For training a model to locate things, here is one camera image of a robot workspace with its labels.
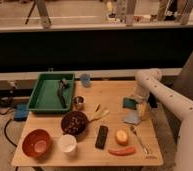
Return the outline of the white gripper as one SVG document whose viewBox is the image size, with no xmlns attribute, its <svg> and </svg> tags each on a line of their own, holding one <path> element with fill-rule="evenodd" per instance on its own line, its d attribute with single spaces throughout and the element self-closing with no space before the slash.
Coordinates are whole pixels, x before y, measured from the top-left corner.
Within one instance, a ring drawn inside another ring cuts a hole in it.
<svg viewBox="0 0 193 171">
<path fill-rule="evenodd" d="M 147 101 L 150 96 L 150 91 L 142 87 L 139 84 L 136 84 L 134 87 L 133 97 L 138 102 L 136 105 L 138 116 L 143 117 L 147 111 Z"/>
</svg>

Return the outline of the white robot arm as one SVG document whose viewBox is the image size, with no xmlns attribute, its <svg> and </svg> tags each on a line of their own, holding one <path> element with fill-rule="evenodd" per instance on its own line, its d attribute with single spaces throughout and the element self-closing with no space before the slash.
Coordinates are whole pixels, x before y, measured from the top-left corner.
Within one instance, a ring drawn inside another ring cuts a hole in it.
<svg viewBox="0 0 193 171">
<path fill-rule="evenodd" d="M 140 103 L 152 93 L 181 121 L 173 171 L 193 171 L 193 101 L 162 84 L 161 78 L 157 68 L 137 71 L 133 97 Z"/>
</svg>

